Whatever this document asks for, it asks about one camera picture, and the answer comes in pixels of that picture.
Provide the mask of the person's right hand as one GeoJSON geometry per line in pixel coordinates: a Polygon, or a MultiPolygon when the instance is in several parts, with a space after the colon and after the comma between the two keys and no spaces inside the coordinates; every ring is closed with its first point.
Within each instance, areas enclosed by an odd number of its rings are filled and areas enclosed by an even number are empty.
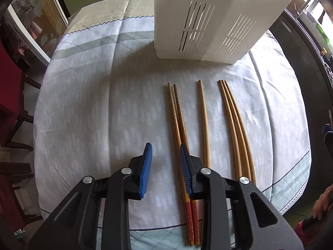
{"type": "Polygon", "coordinates": [[[316,200],[312,215],[313,218],[322,218],[323,213],[326,212],[329,215],[332,211],[332,204],[330,204],[330,196],[332,194],[332,185],[325,189],[324,193],[320,195],[318,200],[316,200]]]}

